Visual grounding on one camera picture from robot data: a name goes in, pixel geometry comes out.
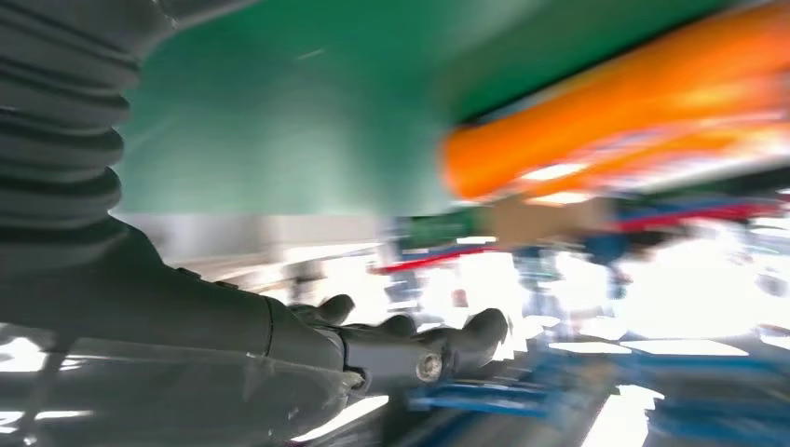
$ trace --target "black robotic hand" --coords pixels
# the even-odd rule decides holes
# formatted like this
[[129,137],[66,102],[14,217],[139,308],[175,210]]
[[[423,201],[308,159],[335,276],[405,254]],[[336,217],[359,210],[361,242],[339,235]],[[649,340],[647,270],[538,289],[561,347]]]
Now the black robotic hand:
[[378,326],[338,326],[353,310],[348,295],[336,295],[318,307],[295,305],[294,314],[306,324],[337,334],[345,347],[345,367],[358,372],[357,392],[387,393],[420,386],[440,378],[474,373],[491,361],[507,335],[499,310],[473,317],[462,330],[437,328],[420,334],[411,318],[396,315]]

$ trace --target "cardboard box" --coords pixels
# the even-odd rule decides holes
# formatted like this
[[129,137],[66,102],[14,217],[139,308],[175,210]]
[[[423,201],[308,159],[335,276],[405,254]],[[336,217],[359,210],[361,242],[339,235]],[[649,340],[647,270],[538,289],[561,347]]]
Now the cardboard box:
[[509,251],[541,240],[612,231],[610,205],[602,197],[568,205],[531,204],[516,195],[489,204],[486,218],[497,247]]

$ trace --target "green panel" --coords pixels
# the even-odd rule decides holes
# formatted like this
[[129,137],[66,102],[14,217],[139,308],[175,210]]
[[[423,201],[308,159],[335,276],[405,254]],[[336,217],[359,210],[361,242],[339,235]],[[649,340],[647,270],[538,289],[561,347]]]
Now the green panel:
[[127,211],[439,212],[458,120],[728,0],[266,0],[131,92]]
[[482,207],[412,217],[406,219],[403,226],[400,246],[405,250],[453,245],[460,237],[488,236]]

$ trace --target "orange tube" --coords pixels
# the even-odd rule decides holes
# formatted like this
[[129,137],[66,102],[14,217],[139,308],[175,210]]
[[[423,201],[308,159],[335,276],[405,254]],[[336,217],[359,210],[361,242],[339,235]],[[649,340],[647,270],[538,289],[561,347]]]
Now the orange tube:
[[785,107],[790,2],[730,12],[561,83],[551,99],[445,141],[446,181],[466,199],[618,133]]
[[590,190],[608,179],[648,169],[650,165],[665,160],[721,156],[733,144],[765,127],[766,125],[748,125],[689,133],[659,144],[633,149],[624,155],[612,156],[561,178],[529,184],[525,192],[530,196],[548,196],[564,191]]

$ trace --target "bolt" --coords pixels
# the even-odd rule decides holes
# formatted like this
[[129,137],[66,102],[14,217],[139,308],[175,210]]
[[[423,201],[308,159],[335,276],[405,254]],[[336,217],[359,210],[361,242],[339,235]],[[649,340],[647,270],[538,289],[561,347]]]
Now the bolt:
[[423,382],[436,382],[442,375],[442,368],[442,357],[430,352],[417,362],[417,378]]

